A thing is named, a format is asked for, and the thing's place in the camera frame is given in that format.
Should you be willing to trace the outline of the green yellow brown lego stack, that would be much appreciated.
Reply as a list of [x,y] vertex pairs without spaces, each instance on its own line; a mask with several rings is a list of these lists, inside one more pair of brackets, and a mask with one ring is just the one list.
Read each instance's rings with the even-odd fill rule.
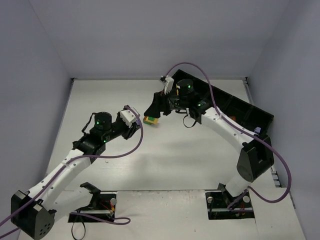
[[150,117],[150,116],[145,116],[143,118],[143,123],[147,125],[156,125],[158,123],[158,118]]

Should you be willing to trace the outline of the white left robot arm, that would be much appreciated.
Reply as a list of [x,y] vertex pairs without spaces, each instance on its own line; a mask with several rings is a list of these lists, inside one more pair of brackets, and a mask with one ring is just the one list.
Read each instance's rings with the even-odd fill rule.
[[140,116],[129,106],[117,113],[115,121],[108,112],[92,113],[93,127],[72,143],[62,162],[38,184],[26,192],[18,190],[11,197],[10,221],[34,240],[41,240],[54,223],[76,209],[96,206],[99,189],[88,182],[72,193],[65,188],[94,161],[103,157],[107,143],[115,138],[131,138],[142,131]]

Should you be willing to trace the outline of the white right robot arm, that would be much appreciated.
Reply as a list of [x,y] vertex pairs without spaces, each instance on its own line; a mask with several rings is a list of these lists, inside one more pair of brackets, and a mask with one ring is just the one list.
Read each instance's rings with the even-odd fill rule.
[[231,120],[214,107],[212,100],[195,90],[193,80],[174,82],[170,76],[163,76],[160,80],[164,89],[154,93],[144,116],[158,119],[172,111],[186,111],[187,116],[213,130],[234,147],[239,154],[237,173],[224,187],[230,196],[235,198],[242,194],[274,164],[272,151],[260,142],[266,140],[269,144],[270,138],[266,135],[259,137]]

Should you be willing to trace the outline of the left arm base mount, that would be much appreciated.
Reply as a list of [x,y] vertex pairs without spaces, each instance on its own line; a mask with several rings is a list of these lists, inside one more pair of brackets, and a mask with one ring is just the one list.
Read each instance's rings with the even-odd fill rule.
[[[108,222],[114,222],[115,212],[117,204],[117,193],[102,191],[98,200],[94,205],[91,203],[89,206],[81,207],[76,212],[93,216],[95,218],[105,220]],[[88,216],[70,214],[68,223],[101,223],[101,221],[90,218]]]

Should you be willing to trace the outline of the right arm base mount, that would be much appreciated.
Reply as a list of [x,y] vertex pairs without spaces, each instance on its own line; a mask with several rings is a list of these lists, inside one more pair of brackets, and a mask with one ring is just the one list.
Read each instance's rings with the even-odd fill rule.
[[221,190],[205,193],[207,215],[209,220],[242,220],[254,219],[255,213],[250,194],[245,191],[232,197]]

